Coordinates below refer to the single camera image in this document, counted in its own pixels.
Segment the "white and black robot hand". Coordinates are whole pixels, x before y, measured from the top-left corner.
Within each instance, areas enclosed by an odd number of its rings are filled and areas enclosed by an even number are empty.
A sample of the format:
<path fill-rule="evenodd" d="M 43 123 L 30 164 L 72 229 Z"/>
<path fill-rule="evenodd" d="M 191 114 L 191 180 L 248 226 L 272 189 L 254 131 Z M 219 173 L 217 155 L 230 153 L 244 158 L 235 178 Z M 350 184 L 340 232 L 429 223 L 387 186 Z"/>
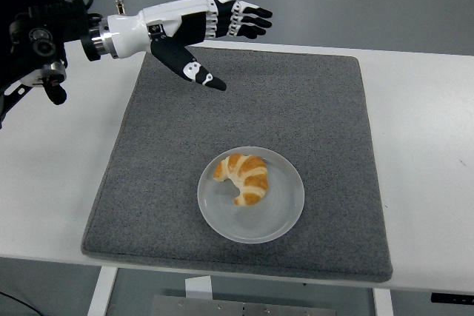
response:
<path fill-rule="evenodd" d="M 186 81 L 225 91 L 187 46 L 225 36 L 256 39 L 271 28 L 273 13 L 242 0 L 178 0 L 148 7 L 135 16 L 110 16 L 111 53 L 127 58 L 152 54 Z"/>

